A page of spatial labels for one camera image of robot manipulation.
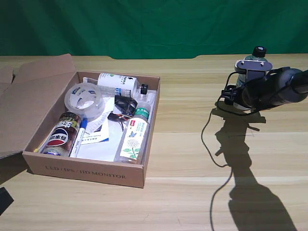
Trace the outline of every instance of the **wood grain surface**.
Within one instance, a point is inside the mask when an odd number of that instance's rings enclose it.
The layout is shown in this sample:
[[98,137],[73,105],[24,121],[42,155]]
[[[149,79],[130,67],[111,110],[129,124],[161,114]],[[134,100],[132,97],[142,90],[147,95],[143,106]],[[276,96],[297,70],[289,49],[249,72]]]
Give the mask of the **wood grain surface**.
[[[1,186],[14,199],[0,217],[0,230],[308,231],[308,99],[249,118],[215,110],[228,74],[243,57],[73,57],[77,70],[161,77],[145,187],[32,175],[21,155],[12,156],[0,161]],[[0,57],[0,67],[9,64],[18,72],[21,64],[41,58]],[[267,58],[274,68],[308,69],[308,54]],[[222,188],[231,168],[216,166],[201,142],[210,114],[205,144],[219,165],[234,166]]]

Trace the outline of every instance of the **green backdrop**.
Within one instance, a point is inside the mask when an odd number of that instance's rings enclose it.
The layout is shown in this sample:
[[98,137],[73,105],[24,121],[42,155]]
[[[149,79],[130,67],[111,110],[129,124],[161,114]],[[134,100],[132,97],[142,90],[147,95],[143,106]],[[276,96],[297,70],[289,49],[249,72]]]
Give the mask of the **green backdrop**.
[[308,53],[308,0],[2,0],[0,55]]

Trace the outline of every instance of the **black bottle cap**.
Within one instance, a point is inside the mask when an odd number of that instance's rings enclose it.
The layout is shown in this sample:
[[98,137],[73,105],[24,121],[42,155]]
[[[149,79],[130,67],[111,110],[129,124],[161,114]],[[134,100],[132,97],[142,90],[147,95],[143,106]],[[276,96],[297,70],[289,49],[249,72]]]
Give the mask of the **black bottle cap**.
[[146,95],[148,93],[148,85],[147,84],[141,84],[140,94]]
[[256,46],[254,48],[254,51],[252,52],[252,55],[254,57],[263,58],[266,54],[266,48],[261,46]]

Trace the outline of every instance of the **open cardboard box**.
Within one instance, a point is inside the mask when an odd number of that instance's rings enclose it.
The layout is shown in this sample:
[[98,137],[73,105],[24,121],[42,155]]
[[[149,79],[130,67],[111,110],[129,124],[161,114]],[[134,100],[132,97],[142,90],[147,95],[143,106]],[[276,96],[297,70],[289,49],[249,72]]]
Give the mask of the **open cardboard box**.
[[70,54],[22,65],[11,84],[12,71],[9,67],[0,71],[0,158],[22,152],[34,174],[144,187],[159,101],[159,77],[123,74],[157,90],[143,163],[136,165],[34,153],[67,111],[67,90],[82,82],[83,77],[97,79],[99,73],[76,72]]

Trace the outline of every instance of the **white marker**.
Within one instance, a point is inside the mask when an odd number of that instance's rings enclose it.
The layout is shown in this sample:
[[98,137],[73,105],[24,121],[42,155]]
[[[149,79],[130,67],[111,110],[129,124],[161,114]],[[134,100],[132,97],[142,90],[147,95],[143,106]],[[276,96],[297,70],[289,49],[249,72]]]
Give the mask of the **white marker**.
[[73,148],[72,148],[72,151],[71,151],[71,154],[70,154],[69,157],[77,157],[79,148],[81,146],[83,135],[85,134],[85,131],[86,131],[86,128],[87,128],[87,124],[88,124],[88,121],[86,119],[83,119],[82,122],[81,122],[79,132],[77,134],[76,140],[74,142],[74,145],[73,145]]

